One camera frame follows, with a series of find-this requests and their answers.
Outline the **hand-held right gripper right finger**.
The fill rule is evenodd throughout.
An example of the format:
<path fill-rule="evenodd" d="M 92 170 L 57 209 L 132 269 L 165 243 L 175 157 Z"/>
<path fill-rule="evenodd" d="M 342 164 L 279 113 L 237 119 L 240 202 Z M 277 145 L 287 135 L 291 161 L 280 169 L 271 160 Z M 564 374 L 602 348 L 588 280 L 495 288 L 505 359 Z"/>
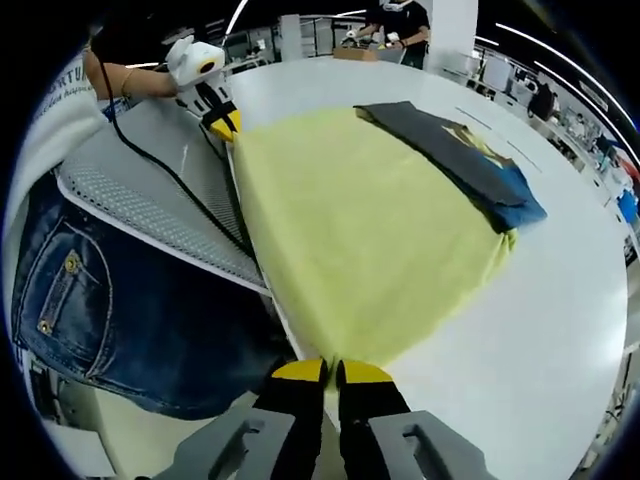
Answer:
<path fill-rule="evenodd" d="M 486 479 L 484 453 L 435 415 L 409 408 L 392 377 L 337 367 L 340 453 L 350 479 Z"/>

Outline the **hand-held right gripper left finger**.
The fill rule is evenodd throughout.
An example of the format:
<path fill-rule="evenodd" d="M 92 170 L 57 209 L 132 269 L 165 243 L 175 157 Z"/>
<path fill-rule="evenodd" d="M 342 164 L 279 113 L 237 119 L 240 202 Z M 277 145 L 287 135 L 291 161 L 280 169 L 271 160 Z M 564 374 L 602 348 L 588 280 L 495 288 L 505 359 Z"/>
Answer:
<path fill-rule="evenodd" d="M 321 446 L 327 362 L 276 369 L 251 406 L 233 407 L 182 441 L 176 479 L 309 479 Z"/>

